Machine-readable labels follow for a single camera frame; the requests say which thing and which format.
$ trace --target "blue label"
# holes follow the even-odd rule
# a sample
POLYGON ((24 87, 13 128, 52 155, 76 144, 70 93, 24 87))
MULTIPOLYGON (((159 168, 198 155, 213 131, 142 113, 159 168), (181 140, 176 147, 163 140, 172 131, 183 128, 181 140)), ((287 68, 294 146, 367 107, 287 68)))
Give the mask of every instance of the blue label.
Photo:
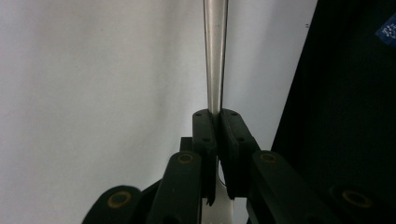
POLYGON ((385 44, 396 48, 396 14, 375 33, 385 44))

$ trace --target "circular bolt hole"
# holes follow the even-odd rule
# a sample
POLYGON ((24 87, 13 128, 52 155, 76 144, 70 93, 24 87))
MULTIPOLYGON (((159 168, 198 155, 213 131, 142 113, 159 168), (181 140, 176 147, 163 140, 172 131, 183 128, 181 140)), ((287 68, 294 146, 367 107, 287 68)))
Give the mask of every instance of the circular bolt hole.
POLYGON ((350 189, 344 190, 343 198, 347 202, 361 208, 369 208, 373 205, 373 201, 371 199, 350 189))
POLYGON ((177 157, 178 162, 182 164, 191 163, 194 160, 194 157, 191 154, 183 154, 177 157))
POLYGON ((127 205, 132 199, 130 192, 122 190, 112 194, 108 200, 107 205, 111 208, 121 208, 127 205))
POLYGON ((269 153, 262 153, 260 155, 260 159, 262 159, 262 161, 266 161, 266 162, 276 162, 276 156, 274 156, 273 154, 269 154, 269 153))

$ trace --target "white wall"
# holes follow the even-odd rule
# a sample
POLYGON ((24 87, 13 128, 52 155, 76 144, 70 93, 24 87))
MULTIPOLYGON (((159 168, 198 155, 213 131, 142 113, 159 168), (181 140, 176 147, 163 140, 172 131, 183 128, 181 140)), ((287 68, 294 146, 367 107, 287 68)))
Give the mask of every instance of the white wall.
MULTIPOLYGON (((224 107, 262 149, 315 4, 230 1, 224 107)), ((80 223, 160 179, 206 107, 203 22, 200 0, 0 0, 0 223, 80 223)))

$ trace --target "silver metal pole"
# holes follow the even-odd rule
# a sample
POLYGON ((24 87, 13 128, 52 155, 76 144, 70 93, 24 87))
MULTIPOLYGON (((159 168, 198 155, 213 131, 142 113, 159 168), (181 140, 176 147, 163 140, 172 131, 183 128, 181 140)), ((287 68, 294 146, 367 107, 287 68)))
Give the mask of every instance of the silver metal pole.
POLYGON ((222 107, 228 0, 204 0, 207 101, 217 121, 222 107))

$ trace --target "black fabric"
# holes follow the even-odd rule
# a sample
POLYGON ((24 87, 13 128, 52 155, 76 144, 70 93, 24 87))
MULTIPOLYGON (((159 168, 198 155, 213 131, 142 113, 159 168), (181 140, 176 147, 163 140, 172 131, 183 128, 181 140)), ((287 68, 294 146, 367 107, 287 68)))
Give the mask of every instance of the black fabric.
POLYGON ((382 42, 396 48, 396 13, 375 34, 382 42))
POLYGON ((396 1, 319 0, 272 150, 317 192, 348 184, 396 209, 396 1))

